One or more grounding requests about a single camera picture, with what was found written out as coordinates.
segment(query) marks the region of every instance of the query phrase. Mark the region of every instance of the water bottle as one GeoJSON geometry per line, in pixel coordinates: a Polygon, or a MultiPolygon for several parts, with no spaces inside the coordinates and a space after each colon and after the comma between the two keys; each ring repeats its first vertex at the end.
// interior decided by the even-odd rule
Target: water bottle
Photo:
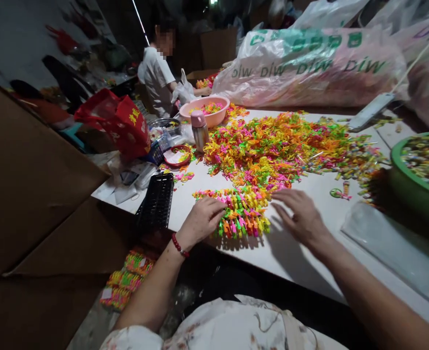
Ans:
{"type": "Polygon", "coordinates": [[[195,146],[198,152],[203,153],[203,147],[210,140],[205,114],[201,110],[195,110],[190,115],[190,120],[192,122],[192,131],[194,132],[195,146]]]}

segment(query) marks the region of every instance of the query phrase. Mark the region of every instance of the green plastic basin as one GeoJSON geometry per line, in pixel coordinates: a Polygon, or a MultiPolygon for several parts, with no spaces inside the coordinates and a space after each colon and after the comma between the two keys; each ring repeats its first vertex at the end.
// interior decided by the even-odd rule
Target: green plastic basin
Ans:
{"type": "MultiPolygon", "coordinates": [[[[428,136],[429,132],[418,135],[428,136]]],[[[393,166],[390,170],[390,184],[399,199],[429,221],[429,184],[408,169],[401,160],[401,151],[409,139],[398,142],[391,150],[393,166]]]]}

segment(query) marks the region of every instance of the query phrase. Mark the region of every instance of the white t-shirt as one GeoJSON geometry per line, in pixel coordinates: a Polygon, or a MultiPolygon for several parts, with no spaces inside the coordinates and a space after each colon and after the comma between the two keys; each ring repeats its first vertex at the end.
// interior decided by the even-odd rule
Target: white t-shirt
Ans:
{"type": "Polygon", "coordinates": [[[335,340],[305,327],[291,312],[243,295],[237,301],[217,299],[197,308],[172,338],[142,326],[113,331],[101,350],[345,350],[335,340]]]}
{"type": "Polygon", "coordinates": [[[159,118],[169,118],[172,110],[172,93],[167,85],[175,79],[162,54],[154,47],[145,49],[143,62],[138,67],[138,78],[146,85],[146,91],[159,118]]]}

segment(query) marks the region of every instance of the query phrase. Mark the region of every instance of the hand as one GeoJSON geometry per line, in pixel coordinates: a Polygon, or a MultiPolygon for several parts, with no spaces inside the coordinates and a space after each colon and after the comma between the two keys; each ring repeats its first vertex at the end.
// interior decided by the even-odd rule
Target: hand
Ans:
{"type": "Polygon", "coordinates": [[[283,220],[283,224],[292,233],[292,236],[312,253],[324,248],[334,238],[323,223],[322,217],[310,197],[305,192],[284,189],[271,196],[292,209],[294,215],[289,217],[283,207],[276,203],[271,205],[276,209],[283,220]]]}
{"type": "Polygon", "coordinates": [[[202,96],[210,96],[211,95],[211,87],[204,87],[201,90],[201,95],[202,96]]]}
{"type": "Polygon", "coordinates": [[[198,242],[208,237],[217,229],[219,221],[226,213],[226,204],[210,197],[198,200],[176,233],[182,249],[190,251],[198,242]]]}

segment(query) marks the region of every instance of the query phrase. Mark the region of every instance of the pink plastic bowl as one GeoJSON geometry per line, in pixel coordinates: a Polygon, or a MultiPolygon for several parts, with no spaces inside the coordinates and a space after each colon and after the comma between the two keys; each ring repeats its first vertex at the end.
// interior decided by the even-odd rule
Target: pink plastic bowl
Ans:
{"type": "Polygon", "coordinates": [[[205,116],[206,125],[209,128],[213,127],[213,126],[217,126],[218,124],[220,124],[224,120],[224,117],[226,116],[226,109],[229,108],[230,102],[226,97],[208,96],[208,97],[202,97],[198,100],[187,103],[180,108],[180,111],[179,111],[180,116],[183,117],[185,120],[187,120],[190,123],[189,111],[191,109],[194,109],[194,108],[201,109],[203,107],[203,105],[209,105],[212,102],[214,102],[216,104],[220,103],[223,106],[223,108],[216,113],[205,116]]]}

